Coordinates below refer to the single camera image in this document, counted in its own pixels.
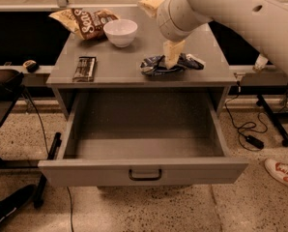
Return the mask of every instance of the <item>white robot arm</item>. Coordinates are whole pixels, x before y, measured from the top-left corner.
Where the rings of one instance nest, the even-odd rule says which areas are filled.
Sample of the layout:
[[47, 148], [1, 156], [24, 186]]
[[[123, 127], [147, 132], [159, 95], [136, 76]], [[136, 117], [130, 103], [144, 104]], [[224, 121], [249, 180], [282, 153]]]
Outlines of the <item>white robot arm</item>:
[[288, 75], [288, 6], [274, 0], [165, 0], [157, 12], [160, 32], [172, 42], [211, 20], [234, 30]]

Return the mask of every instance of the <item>black shoe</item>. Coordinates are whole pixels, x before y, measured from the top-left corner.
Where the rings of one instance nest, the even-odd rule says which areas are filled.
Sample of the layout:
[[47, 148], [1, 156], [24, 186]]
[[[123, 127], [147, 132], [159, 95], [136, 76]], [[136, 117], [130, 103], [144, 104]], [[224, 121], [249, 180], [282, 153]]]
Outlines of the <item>black shoe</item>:
[[35, 188], [35, 185], [28, 185], [0, 201], [0, 222], [31, 200]]

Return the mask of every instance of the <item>open drawer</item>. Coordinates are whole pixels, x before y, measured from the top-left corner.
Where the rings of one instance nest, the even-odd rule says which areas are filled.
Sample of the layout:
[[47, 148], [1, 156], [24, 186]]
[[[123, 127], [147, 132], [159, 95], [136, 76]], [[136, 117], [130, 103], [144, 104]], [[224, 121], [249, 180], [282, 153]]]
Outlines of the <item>open drawer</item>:
[[63, 186], [234, 183], [246, 159], [227, 147], [206, 89], [90, 89], [77, 93], [47, 180]]

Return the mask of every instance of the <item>person's foot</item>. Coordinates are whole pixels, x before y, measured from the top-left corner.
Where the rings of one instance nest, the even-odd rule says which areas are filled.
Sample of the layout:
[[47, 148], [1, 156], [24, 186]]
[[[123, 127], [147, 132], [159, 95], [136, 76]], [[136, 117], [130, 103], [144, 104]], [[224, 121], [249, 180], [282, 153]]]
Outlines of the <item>person's foot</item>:
[[273, 178], [288, 187], [288, 165], [274, 159], [266, 159], [264, 165]]
[[28, 185], [0, 201], [0, 223], [31, 200], [35, 192], [35, 187], [35, 185]]

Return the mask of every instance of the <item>cabinet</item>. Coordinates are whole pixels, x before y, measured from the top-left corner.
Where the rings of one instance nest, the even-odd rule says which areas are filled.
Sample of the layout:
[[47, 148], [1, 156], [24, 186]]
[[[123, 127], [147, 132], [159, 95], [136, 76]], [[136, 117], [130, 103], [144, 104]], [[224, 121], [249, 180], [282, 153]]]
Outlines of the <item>cabinet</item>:
[[[234, 183], [247, 161], [230, 157], [218, 115], [236, 79], [210, 27], [196, 29], [185, 47], [204, 70], [148, 77], [140, 63], [162, 54], [165, 41], [156, 23], [135, 6], [107, 9], [137, 22], [137, 37], [117, 48], [70, 35], [47, 81], [68, 120], [57, 158], [39, 163], [47, 180], [57, 187]], [[83, 55], [97, 56], [94, 81], [73, 83]]]

